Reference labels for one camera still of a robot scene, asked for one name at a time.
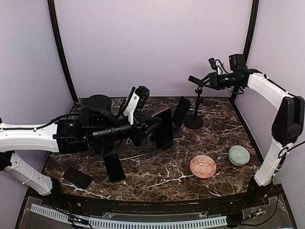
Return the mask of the purple phone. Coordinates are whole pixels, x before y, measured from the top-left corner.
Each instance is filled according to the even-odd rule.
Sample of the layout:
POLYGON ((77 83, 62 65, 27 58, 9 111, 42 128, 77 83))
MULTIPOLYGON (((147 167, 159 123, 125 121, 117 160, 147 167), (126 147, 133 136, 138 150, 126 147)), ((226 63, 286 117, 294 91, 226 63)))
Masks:
POLYGON ((158 125, 152 132, 156 142, 156 147, 160 148, 166 143, 173 141, 173 122, 171 109, 169 107, 165 107, 152 114, 151 117, 158 117, 162 119, 162 123, 158 125))

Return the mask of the pole phone stand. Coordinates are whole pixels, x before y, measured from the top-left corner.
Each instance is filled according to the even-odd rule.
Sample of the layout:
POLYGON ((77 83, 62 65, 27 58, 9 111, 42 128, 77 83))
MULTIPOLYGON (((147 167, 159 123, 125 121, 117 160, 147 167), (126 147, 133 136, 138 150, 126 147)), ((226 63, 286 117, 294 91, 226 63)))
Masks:
POLYGON ((189 76, 188 81, 197 85, 195 92, 197 93, 197 99, 195 102, 195 109, 193 115, 188 114, 184 119, 184 125, 190 129, 200 129, 203 126, 203 119, 198 115, 198 110, 200 106, 200 97, 203 92, 203 83, 198 78, 189 76))

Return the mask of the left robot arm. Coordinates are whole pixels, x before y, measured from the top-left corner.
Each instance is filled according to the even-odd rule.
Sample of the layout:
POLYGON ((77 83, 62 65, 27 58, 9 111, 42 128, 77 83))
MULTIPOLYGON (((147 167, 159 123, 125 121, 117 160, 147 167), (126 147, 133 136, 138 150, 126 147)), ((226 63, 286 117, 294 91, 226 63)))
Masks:
POLYGON ((27 164, 17 154, 20 150, 73 154, 93 149, 107 157, 115 149, 115 141, 130 139, 139 146, 162 120, 138 110, 146 102, 137 94, 128 100, 123 118, 111 113, 111 99, 93 95, 81 100, 81 111, 61 115, 44 125, 0 124, 0 169, 12 174, 41 196, 48 196, 57 208, 67 204, 61 193, 61 183, 45 176, 27 164))

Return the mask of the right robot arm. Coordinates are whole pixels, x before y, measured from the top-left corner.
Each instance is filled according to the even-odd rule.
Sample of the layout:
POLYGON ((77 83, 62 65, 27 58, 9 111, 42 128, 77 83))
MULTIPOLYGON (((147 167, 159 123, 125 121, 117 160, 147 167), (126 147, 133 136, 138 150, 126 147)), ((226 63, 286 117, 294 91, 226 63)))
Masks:
POLYGON ((258 186, 267 186, 280 170, 286 156, 298 145, 303 132, 305 101, 277 85, 268 76, 256 69, 242 68, 233 73, 209 73, 198 84, 214 90, 231 86, 248 88, 265 99, 263 108, 274 118, 269 121, 270 147, 254 180, 258 186))

